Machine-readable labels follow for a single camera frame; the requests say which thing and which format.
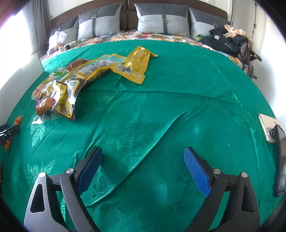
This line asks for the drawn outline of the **orange sausage stick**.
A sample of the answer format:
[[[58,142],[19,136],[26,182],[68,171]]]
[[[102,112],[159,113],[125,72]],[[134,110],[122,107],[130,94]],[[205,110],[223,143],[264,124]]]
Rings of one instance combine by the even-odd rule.
[[[17,133],[19,133],[19,131],[20,131],[19,125],[21,124],[21,121],[22,121],[22,116],[17,117],[13,126],[10,127],[9,129],[7,129],[7,132],[9,133],[9,135],[5,136],[5,141],[6,141],[6,144],[4,145],[5,150],[8,150],[10,148],[13,137]]]

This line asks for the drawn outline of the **beige rice cracker packet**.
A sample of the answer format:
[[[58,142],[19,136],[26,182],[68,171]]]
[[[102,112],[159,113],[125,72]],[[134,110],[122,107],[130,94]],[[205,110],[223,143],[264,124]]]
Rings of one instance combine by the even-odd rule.
[[[38,87],[33,91],[32,95],[31,95],[31,99],[32,100],[37,100],[39,97],[40,92],[42,91],[42,89],[44,88],[44,86],[51,82],[52,80],[54,80],[53,76],[48,76],[41,84],[38,85]]]

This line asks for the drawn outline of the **clear packaged sausage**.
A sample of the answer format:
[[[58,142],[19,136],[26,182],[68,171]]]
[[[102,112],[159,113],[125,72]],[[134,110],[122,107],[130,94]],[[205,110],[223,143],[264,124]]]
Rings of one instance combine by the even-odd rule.
[[[32,124],[40,125],[52,120],[60,119],[61,116],[56,113],[54,109],[56,104],[57,101],[52,97],[39,100],[36,105],[36,116],[34,117]]]

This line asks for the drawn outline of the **red yellow snack pouch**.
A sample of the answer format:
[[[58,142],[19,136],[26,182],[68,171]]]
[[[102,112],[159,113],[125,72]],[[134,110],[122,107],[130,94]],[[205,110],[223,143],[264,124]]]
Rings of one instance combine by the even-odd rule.
[[[55,111],[60,116],[74,121],[75,103],[79,91],[82,89],[84,80],[72,80],[69,83],[53,80],[47,83],[39,94],[38,100],[43,100],[47,97],[52,97],[57,101]]]

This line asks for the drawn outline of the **green label meat packet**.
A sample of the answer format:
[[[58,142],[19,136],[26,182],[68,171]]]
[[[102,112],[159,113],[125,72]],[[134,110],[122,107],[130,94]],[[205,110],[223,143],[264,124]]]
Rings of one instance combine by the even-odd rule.
[[[70,74],[73,70],[75,70],[78,66],[87,63],[89,60],[87,59],[77,59],[76,61],[71,62],[66,67],[61,67],[56,71],[52,72],[49,76],[53,77],[65,77],[66,75]]]

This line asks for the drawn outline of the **small yellow snack pouch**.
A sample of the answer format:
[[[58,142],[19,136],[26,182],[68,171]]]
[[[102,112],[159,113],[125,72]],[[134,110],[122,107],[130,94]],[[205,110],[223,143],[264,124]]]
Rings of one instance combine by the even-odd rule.
[[[142,84],[147,70],[149,59],[156,54],[138,46],[126,58],[124,64],[112,64],[110,69],[136,84]]]

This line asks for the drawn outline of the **white cardboard box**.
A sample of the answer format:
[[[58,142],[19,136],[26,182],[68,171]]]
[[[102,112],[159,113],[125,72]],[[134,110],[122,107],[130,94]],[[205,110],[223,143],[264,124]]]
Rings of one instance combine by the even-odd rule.
[[[29,87],[44,73],[37,53],[1,87],[1,125],[5,124]]]

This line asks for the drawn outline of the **black phone on stand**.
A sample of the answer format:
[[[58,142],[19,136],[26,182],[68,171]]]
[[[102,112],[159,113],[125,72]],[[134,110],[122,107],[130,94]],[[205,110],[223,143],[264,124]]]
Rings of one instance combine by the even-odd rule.
[[[285,192],[285,132],[279,125],[274,126],[274,135],[277,146],[277,168],[275,195],[283,195]]]

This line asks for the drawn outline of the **yellow rimmed peanut pouch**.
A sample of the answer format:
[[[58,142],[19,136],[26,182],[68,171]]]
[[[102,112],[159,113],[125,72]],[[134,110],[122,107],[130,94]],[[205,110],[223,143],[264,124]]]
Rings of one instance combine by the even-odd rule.
[[[80,79],[85,81],[83,85],[90,84],[108,72],[112,64],[124,63],[126,59],[127,57],[118,54],[103,55],[98,59],[90,60],[77,67],[66,79],[66,82],[69,83],[72,80]]]

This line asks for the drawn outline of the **white smartphone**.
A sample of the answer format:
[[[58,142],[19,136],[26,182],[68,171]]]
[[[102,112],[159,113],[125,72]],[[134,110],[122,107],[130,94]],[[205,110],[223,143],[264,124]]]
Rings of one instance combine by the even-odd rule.
[[[274,127],[276,125],[280,126],[281,125],[280,121],[273,117],[264,115],[264,114],[259,114],[258,118],[259,118],[259,121],[262,126],[267,142],[276,143],[275,135],[274,135]]]

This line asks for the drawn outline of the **small red cap bottle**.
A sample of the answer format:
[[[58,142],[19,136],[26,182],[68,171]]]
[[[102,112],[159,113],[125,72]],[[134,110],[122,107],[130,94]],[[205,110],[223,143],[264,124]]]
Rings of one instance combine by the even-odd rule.
[[[60,52],[63,52],[63,45],[62,45],[62,44],[60,44],[60,45],[58,46],[58,50],[59,50]]]

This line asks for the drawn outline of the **clear plastic bag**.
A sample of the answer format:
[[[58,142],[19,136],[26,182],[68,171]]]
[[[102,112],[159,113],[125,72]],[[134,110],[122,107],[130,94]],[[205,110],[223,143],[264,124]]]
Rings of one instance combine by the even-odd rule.
[[[64,42],[67,34],[63,31],[55,31],[49,39],[49,46],[47,54],[50,55],[58,50],[60,44]]]

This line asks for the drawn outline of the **grey curtain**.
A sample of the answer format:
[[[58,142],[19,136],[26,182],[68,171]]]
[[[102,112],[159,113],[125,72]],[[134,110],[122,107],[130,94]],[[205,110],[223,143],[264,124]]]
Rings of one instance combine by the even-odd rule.
[[[23,7],[31,39],[32,52],[45,54],[50,38],[50,9],[47,0],[33,0]]]

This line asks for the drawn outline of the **grey pillow far left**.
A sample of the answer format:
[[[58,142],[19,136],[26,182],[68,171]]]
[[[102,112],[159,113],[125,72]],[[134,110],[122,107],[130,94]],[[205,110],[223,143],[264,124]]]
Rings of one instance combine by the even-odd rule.
[[[66,22],[63,22],[58,26],[55,26],[53,29],[51,29],[50,37],[54,34],[55,31],[63,31],[67,34],[66,39],[62,43],[63,46],[73,41],[76,41],[78,39],[78,21],[79,18],[78,16],[76,16],[67,20]]]

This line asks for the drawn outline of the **grey pillow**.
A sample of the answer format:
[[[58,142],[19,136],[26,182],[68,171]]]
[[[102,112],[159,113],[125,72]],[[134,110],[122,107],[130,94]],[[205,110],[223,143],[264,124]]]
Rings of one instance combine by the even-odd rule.
[[[165,3],[136,3],[137,31],[189,37],[189,8]]]
[[[78,21],[79,18],[78,16],[76,16],[67,20],[66,22],[63,22],[58,26],[55,26],[53,29],[51,29],[50,37],[54,34],[55,31],[63,31],[67,34],[66,39],[62,43],[63,46],[73,41],[76,41],[78,39]]]
[[[91,9],[78,15],[78,41],[120,31],[121,3]]]
[[[226,19],[197,9],[189,8],[189,13],[191,19],[192,38],[199,34],[208,35],[209,31],[216,27],[224,27],[226,24],[231,25],[231,22]]]

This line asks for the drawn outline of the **green satin tablecloth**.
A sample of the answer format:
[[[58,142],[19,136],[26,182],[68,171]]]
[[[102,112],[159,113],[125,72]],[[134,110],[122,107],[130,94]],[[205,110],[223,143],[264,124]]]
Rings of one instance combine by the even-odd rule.
[[[107,72],[76,100],[75,121],[40,125],[32,92],[79,58],[153,52],[142,84]],[[255,83],[229,58],[198,46],[165,41],[117,41],[87,46],[43,61],[8,122],[22,116],[9,150],[1,150],[2,197],[24,219],[39,173],[63,173],[94,146],[104,157],[82,199],[101,231],[184,231],[204,201],[183,160],[186,147],[213,168],[246,172],[267,220],[281,198],[273,194],[276,147],[266,142],[259,114],[273,116]]]

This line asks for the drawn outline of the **grey pillow centre left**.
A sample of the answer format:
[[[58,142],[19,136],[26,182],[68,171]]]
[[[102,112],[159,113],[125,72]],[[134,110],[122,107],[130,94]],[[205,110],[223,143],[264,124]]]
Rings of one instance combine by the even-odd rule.
[[[120,31],[121,3],[91,9],[78,15],[78,41]]]

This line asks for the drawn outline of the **floral bed sheet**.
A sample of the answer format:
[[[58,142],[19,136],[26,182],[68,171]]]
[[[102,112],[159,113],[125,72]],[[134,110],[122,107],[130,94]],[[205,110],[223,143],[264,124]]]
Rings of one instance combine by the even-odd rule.
[[[74,45],[72,49],[78,49],[81,47],[86,46],[93,46],[95,44],[101,44],[105,42],[116,42],[116,41],[133,41],[133,40],[152,40],[152,41],[166,41],[166,42],[177,42],[181,44],[188,44],[191,46],[198,46],[202,47],[217,53],[220,53],[226,57],[228,57],[232,62],[234,62],[238,67],[241,69],[243,68],[242,62],[234,57],[233,55],[228,55],[226,53],[223,53],[221,51],[217,51],[210,46],[207,46],[205,44],[202,44],[200,42],[195,41],[192,38],[189,37],[183,37],[183,36],[176,36],[176,35],[165,35],[165,34],[157,34],[157,33],[143,33],[139,31],[127,31],[127,32],[120,32],[110,35],[103,35],[100,37],[95,37],[91,39],[83,39],[79,42],[72,42]]]

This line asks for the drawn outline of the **black jacket pile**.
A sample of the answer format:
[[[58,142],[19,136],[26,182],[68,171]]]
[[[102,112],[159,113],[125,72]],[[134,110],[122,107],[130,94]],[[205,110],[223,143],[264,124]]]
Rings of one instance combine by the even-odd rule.
[[[242,35],[226,37],[226,33],[227,30],[224,27],[216,27],[211,29],[209,35],[201,39],[200,43],[233,57],[237,57],[238,53],[241,55],[246,53],[249,49],[247,39]]]

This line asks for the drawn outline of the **dark brown headboard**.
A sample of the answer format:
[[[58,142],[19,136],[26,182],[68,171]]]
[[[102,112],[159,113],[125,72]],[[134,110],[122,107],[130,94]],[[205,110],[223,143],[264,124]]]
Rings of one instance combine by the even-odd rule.
[[[205,1],[48,1],[50,10],[50,26],[55,27],[68,19],[78,16],[83,12],[87,12],[93,8],[122,3],[120,13],[120,29],[130,31],[137,28],[138,18],[135,9],[136,3],[166,3],[187,5],[193,9],[228,19],[227,10],[223,10],[212,3]]]

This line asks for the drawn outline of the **beige cloth on pile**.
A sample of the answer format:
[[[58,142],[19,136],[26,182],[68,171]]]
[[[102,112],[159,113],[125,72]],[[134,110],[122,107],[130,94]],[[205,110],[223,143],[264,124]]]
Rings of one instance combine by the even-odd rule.
[[[245,37],[249,44],[253,44],[252,39],[246,34],[246,32],[243,29],[235,29],[228,24],[225,24],[224,28],[226,29],[226,33],[224,34],[226,38],[234,38],[240,35]]]

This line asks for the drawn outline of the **grey pillow far right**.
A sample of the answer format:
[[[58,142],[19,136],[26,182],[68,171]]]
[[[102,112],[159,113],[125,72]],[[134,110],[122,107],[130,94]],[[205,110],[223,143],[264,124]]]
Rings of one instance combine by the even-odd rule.
[[[226,19],[197,9],[189,8],[189,13],[191,19],[192,38],[199,34],[208,35],[209,31],[216,27],[224,27],[226,24],[231,25],[231,22]]]

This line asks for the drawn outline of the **grey pillow centre right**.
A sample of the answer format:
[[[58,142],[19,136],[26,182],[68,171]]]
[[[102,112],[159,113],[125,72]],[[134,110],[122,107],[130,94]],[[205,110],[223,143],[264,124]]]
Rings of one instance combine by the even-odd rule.
[[[137,31],[189,37],[189,8],[165,3],[136,3]]]

